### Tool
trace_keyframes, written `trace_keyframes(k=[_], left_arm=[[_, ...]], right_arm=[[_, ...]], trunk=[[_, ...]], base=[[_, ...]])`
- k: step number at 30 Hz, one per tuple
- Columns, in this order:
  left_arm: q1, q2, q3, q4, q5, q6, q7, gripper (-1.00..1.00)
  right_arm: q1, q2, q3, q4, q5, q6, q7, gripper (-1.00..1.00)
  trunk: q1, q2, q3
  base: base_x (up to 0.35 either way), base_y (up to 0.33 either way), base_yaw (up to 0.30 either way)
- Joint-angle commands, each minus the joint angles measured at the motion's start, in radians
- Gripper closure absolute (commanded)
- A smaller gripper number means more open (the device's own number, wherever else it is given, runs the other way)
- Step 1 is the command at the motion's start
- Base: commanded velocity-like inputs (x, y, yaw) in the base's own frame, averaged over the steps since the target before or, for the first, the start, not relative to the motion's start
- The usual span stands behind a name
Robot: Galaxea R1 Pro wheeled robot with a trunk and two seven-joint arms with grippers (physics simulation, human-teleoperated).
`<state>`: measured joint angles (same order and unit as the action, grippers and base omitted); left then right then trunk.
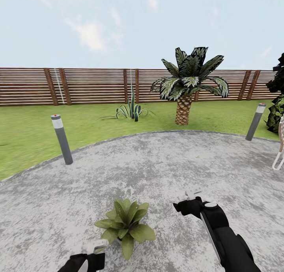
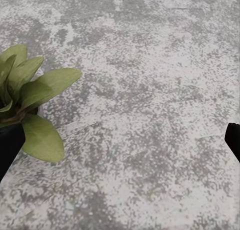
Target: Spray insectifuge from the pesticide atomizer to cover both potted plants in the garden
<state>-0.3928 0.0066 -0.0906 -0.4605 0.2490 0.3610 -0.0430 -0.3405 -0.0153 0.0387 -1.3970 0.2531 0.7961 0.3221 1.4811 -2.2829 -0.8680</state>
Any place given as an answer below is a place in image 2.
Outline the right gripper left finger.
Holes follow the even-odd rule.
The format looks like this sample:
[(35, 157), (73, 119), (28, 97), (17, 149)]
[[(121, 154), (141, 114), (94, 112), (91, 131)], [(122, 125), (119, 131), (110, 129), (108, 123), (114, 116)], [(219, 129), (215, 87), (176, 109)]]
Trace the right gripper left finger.
[(0, 182), (26, 141), (21, 123), (0, 128)]

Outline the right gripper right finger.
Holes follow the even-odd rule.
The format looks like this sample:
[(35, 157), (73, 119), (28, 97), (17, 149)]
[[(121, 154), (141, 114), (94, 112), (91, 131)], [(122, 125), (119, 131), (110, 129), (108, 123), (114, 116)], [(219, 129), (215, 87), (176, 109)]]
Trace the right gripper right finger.
[(224, 140), (236, 158), (240, 161), (240, 125), (229, 123)]

